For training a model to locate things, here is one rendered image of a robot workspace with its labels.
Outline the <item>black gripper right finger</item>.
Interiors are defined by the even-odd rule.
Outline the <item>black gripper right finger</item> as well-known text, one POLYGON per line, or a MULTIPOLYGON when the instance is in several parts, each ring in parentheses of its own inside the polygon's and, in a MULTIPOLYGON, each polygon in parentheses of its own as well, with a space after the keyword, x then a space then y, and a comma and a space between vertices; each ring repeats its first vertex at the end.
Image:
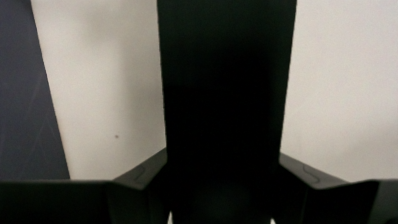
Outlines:
POLYGON ((398 217, 398 178, 348 182, 281 152, 274 224, 384 224, 398 217))

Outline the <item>dark grey rectangular panel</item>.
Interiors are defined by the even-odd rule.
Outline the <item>dark grey rectangular panel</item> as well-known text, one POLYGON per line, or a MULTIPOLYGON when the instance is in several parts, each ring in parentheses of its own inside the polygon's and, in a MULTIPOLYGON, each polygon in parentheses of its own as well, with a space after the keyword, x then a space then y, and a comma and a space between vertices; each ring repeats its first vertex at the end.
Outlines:
POLYGON ((0 0, 0 180, 70 180, 31 0, 0 0))

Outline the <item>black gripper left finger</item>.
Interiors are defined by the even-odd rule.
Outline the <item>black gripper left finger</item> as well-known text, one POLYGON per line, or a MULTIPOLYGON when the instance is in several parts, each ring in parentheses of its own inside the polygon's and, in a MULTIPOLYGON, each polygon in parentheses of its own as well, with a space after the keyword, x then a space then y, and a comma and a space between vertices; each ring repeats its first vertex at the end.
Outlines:
POLYGON ((170 213, 166 147, 112 180, 0 180, 0 224, 168 224, 170 213))

